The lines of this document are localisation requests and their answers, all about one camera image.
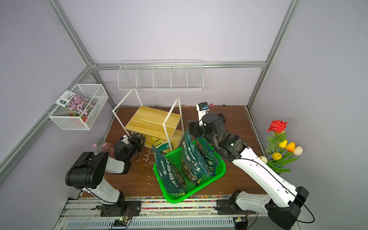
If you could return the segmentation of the white frame wooden shelf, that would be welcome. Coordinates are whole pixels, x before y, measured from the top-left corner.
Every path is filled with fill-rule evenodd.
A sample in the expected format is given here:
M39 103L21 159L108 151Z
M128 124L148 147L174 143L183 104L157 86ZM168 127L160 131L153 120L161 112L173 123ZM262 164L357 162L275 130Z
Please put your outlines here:
M136 94L140 107L125 125L120 120L117 111L131 93ZM144 106L138 90L132 88L112 110L112 113L129 137L131 136L131 132L135 132L147 137L165 140L168 142L169 152L180 147L184 135L184 121L180 97L176 98L169 111L163 111Z

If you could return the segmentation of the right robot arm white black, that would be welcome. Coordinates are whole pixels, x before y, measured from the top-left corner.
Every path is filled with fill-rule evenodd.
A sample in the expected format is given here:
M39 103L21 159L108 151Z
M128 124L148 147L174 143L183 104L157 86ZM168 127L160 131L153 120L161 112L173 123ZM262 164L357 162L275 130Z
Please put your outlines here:
M308 198L306 188L296 187L268 167L238 135L227 132L219 114L206 114L197 122L189 121L188 131L195 138L204 138L204 149L213 147L220 159L242 169L266 192L264 195L249 194L236 190L228 200L218 202L220 215L254 211L266 214L279 227L290 230Z

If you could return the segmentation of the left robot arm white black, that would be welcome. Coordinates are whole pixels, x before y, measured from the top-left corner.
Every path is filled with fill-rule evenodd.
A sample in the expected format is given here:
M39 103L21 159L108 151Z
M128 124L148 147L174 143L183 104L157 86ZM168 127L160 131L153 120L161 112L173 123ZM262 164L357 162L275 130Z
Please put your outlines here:
M115 145L99 139L94 146L100 146L101 151L83 152L67 172L66 185L98 198L102 204L96 209L102 217L139 216L142 202L126 201L123 192L113 188L104 174L127 174L131 158L144 149L145 140L142 134L136 133L122 136Z

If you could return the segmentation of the dark green soil bag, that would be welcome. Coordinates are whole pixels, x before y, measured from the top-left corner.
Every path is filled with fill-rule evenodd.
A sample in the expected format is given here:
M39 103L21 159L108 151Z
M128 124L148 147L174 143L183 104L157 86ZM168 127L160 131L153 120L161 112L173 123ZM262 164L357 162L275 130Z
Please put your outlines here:
M194 184L200 184L204 177L215 176L216 172L209 172L208 166L199 151L197 141L185 130L183 146L181 149L181 166L186 178Z
M156 169L158 171L159 178L163 182L166 192L173 196L184 195L186 183L176 166L153 145L152 150L155 155Z

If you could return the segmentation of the colourful green fertilizer bag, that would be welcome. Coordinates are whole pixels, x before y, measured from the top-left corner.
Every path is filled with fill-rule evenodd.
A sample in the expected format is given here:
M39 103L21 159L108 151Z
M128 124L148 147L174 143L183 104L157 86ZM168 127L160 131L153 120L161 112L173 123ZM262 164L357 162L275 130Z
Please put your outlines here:
M219 166L219 160L214 151L209 147L208 143L202 137L196 138L199 151L201 152L210 173L214 173Z

